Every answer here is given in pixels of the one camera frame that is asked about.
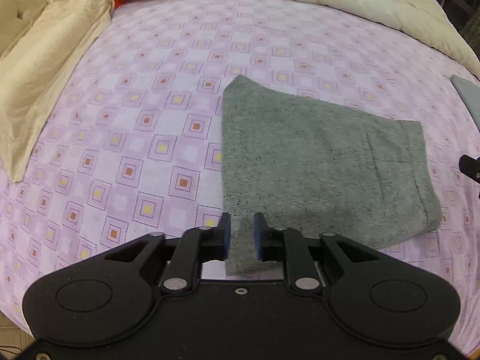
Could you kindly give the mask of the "folded grey cloth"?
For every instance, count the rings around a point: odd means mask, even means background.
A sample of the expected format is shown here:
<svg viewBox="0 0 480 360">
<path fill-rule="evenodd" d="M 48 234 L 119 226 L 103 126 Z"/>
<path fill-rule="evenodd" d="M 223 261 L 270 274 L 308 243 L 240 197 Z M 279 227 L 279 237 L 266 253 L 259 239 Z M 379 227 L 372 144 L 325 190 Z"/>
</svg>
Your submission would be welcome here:
<svg viewBox="0 0 480 360">
<path fill-rule="evenodd" d="M 480 125 L 480 88 L 469 80 L 452 75 L 450 82 L 467 107 L 477 128 Z"/>
</svg>

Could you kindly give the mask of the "cream pillow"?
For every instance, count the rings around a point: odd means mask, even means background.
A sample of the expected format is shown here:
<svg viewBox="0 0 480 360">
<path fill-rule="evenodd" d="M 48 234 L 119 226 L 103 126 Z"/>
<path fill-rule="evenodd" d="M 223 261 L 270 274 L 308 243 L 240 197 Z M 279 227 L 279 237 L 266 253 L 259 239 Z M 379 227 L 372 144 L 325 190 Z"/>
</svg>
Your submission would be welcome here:
<svg viewBox="0 0 480 360">
<path fill-rule="evenodd" d="M 21 182 L 78 61 L 111 22 L 113 0 L 57 0 L 1 60 L 1 161 Z"/>
</svg>

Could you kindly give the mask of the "pink checkered bed sheet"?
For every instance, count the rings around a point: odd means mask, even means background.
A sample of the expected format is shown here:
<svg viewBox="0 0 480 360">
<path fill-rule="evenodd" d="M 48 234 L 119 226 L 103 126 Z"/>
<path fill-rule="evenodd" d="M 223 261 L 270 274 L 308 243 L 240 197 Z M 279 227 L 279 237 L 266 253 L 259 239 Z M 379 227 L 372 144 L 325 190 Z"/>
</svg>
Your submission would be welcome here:
<svg viewBox="0 0 480 360">
<path fill-rule="evenodd" d="M 224 209 L 222 102 L 239 76 L 267 89 L 417 121 L 439 228 L 382 251 L 458 292 L 451 336 L 479 348 L 479 187 L 458 168 L 479 131 L 459 63 L 339 10 L 289 0 L 152 0 L 114 13 L 78 63 L 25 178 L 1 179 L 1 314 L 26 328 L 38 277 L 145 233 L 212 227 Z"/>
</svg>

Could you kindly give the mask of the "grey speckled pants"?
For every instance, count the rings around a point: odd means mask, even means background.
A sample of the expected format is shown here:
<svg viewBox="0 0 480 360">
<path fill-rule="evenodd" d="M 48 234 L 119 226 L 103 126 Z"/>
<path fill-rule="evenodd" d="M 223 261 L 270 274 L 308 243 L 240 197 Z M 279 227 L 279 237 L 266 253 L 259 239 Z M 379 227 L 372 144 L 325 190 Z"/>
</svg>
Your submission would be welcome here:
<svg viewBox="0 0 480 360">
<path fill-rule="evenodd" d="M 245 76 L 222 102 L 226 270 L 258 272 L 253 217 L 306 237 L 333 232 L 375 250 L 439 228 L 422 125 L 265 88 Z"/>
</svg>

